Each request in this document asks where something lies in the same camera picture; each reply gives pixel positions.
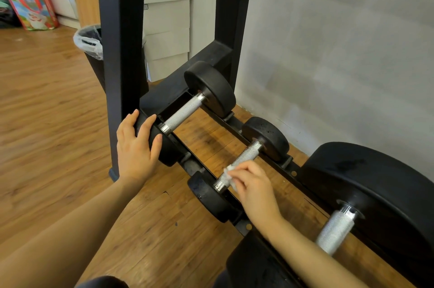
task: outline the forearm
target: forearm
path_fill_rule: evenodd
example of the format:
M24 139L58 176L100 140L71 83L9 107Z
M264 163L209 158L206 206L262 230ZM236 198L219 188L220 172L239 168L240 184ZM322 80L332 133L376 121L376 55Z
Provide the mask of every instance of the forearm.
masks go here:
M0 263L4 287L74 287L137 193L117 181Z
M367 288L284 219L268 231L266 238L310 288Z

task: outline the baseboard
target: baseboard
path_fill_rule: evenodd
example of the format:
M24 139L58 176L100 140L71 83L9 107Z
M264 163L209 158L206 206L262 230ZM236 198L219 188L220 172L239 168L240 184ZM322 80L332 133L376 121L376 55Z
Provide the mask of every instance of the baseboard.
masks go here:
M80 29L80 22L77 19L73 19L62 15L57 15L57 20L61 25L72 27L73 29Z

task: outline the clear plastic bag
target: clear plastic bag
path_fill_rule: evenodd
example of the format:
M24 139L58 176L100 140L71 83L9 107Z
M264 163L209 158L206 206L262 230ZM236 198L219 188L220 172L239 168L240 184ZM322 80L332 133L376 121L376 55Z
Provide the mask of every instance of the clear plastic bag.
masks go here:
M77 30L73 36L75 45L97 60L103 60L101 25L90 25Z

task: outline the hand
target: hand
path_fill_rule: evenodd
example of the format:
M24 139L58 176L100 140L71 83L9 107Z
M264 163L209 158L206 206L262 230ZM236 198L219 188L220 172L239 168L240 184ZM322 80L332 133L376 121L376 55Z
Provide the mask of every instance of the hand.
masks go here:
M283 220L283 217L265 171L253 161L246 161L229 171L228 175L235 182L247 216L268 239L269 232Z
M157 135L149 149L149 132L157 117L155 114L143 122L137 137L134 124L139 111L134 110L121 122L116 132L118 137L119 181L132 184L137 193L152 175L161 151L162 136Z

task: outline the dark pants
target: dark pants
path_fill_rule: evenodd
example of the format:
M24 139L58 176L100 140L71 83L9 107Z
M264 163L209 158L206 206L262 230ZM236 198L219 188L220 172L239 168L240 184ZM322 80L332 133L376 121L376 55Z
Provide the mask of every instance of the dark pants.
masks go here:
M76 288L128 288L128 285L118 278L106 275L86 281ZM214 282L213 288L232 288L227 270L220 273Z

